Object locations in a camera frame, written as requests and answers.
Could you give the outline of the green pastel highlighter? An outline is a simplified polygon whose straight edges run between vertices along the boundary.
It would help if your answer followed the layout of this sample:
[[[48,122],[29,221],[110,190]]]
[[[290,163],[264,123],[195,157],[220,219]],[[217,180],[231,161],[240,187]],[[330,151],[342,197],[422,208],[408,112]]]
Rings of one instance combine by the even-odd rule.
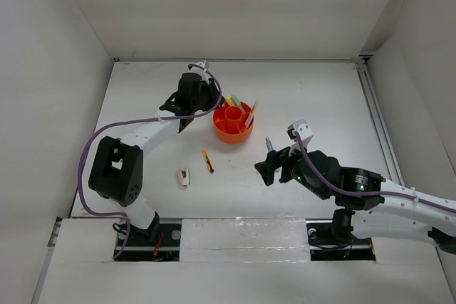
[[[231,100],[243,113],[245,113],[242,103],[239,101],[236,95],[231,95]]]

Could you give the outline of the blue grey marker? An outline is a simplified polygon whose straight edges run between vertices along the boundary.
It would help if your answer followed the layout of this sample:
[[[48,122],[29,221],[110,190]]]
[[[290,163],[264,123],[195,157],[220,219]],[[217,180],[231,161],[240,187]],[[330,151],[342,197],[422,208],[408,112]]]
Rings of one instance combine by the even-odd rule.
[[[266,148],[267,150],[270,152],[270,151],[273,151],[274,150],[274,147],[271,143],[271,140],[269,139],[269,137],[266,137],[265,138],[265,142],[266,142]]]

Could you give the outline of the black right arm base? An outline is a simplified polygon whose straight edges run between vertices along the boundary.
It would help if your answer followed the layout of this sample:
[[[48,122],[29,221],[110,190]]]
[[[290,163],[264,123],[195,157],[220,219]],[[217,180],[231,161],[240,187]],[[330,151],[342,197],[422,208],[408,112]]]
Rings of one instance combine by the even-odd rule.
[[[310,219],[306,222],[311,261],[375,261],[370,238],[353,235],[354,211],[337,209],[331,219]]]

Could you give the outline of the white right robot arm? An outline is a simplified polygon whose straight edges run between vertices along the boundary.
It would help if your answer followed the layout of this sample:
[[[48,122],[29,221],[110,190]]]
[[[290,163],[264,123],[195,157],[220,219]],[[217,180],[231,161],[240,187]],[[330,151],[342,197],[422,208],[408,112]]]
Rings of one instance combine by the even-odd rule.
[[[310,243],[328,239],[336,246],[387,237],[422,241],[455,253],[455,202],[417,192],[365,169],[342,167],[322,151],[272,150],[254,165],[265,185],[279,169],[282,184],[294,180],[319,199],[333,199],[331,224],[309,235]]]

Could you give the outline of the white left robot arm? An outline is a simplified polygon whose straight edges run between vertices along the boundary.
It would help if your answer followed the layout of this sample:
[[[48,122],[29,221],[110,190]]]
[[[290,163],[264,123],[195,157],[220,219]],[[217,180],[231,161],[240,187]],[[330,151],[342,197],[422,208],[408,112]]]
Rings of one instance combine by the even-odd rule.
[[[181,133],[200,116],[198,112],[210,113],[223,101],[220,85],[209,70],[191,64],[154,118],[142,120],[141,126],[122,137],[106,136],[98,143],[88,186],[123,208],[141,243],[154,243],[160,232],[159,215],[141,195],[145,157]]]

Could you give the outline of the thick yellow highlighter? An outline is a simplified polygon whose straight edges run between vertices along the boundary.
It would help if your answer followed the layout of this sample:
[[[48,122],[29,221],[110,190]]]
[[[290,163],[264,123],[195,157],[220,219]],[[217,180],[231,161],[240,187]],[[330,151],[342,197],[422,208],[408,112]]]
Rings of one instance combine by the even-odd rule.
[[[230,96],[227,96],[227,97],[225,98],[225,102],[226,102],[229,106],[234,106],[234,107],[236,107],[234,101],[231,99]]]

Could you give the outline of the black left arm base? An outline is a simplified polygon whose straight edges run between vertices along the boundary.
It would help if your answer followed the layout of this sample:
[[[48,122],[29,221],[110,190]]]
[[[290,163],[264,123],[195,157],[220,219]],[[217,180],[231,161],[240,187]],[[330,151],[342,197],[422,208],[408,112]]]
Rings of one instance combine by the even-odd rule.
[[[177,262],[180,260],[180,241],[182,235],[181,219],[159,219],[152,222],[149,230],[131,226],[127,233],[124,220],[115,222],[116,243],[114,260],[119,262]]]

